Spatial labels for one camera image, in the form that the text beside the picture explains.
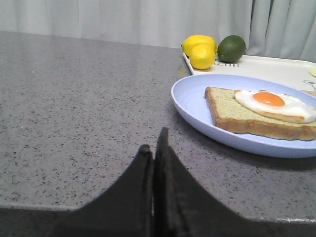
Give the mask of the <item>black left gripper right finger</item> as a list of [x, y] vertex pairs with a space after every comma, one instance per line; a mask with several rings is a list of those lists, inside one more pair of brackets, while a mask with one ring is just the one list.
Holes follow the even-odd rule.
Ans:
[[168, 128], [157, 142], [154, 168], [156, 237], [314, 237], [316, 224], [241, 217], [208, 193], [168, 144]]

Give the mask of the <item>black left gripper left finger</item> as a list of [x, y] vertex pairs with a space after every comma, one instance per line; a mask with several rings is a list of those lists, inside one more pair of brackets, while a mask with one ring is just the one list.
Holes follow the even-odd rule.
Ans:
[[74, 211], [0, 210], [2, 237], [150, 237], [154, 160], [142, 145], [127, 170]]

